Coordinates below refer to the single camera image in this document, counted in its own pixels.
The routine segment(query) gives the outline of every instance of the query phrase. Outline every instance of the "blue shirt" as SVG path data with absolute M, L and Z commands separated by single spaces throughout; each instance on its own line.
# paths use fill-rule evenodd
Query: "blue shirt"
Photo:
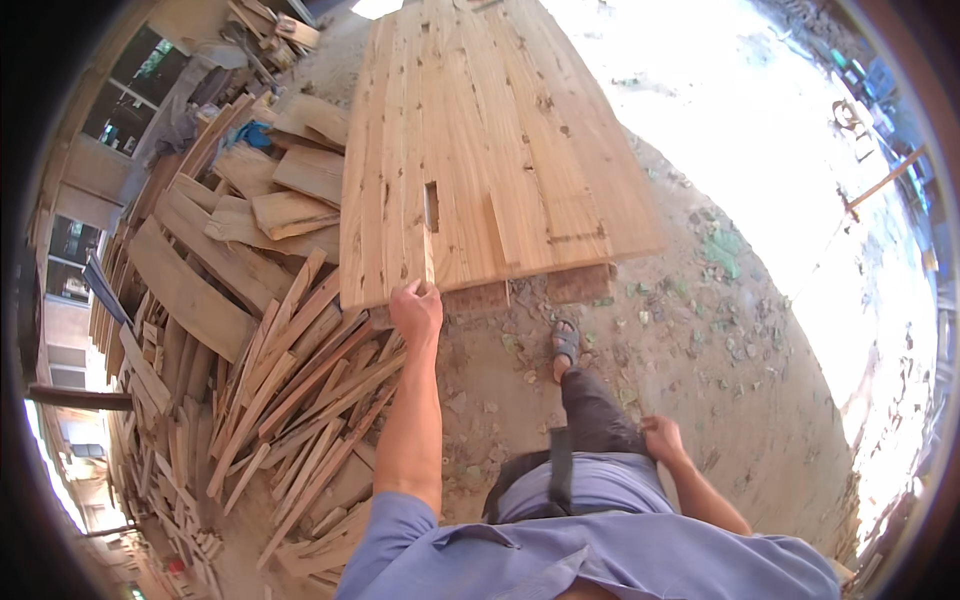
M 519 478 L 501 498 L 502 518 L 545 502 L 549 474 L 547 463 Z M 644 457 L 576 453 L 571 490 L 575 506 L 640 514 L 438 527 L 421 500 L 379 493 L 336 598 L 552 600 L 577 577 L 636 600 L 839 597 L 830 565 L 804 541 L 676 515 Z

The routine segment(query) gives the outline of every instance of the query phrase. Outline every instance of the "gray sandal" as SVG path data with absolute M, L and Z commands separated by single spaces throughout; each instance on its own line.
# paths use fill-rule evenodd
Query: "gray sandal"
M 573 331 L 560 330 L 561 323 L 569 325 Z M 553 348 L 554 358 L 563 354 L 570 359 L 570 366 L 576 367 L 577 355 L 580 353 L 580 330 L 577 329 L 577 325 L 570 319 L 558 319 L 553 326 L 552 337 L 562 340 L 558 346 Z

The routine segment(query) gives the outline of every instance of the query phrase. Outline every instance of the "rectangular hole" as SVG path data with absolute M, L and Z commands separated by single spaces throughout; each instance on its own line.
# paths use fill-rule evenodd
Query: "rectangular hole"
M 423 212 L 430 230 L 439 233 L 440 199 L 437 197 L 437 183 L 435 181 L 430 181 L 423 186 Z

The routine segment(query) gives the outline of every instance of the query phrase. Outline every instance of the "black strap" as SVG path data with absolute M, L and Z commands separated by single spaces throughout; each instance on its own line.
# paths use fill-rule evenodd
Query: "black strap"
M 550 430 L 550 487 L 547 499 L 559 509 L 558 516 L 571 516 L 570 488 L 573 482 L 573 449 L 566 427 Z

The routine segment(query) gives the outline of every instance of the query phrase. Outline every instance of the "hand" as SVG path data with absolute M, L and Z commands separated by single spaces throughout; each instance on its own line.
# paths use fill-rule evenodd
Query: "hand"
M 436 348 L 444 306 L 433 283 L 415 279 L 390 295 L 390 318 L 408 348 Z
M 647 450 L 662 462 L 667 468 L 679 467 L 684 464 L 693 464 L 684 450 L 684 442 L 680 439 L 680 427 L 677 423 L 662 415 L 643 417 L 640 420 L 647 439 Z

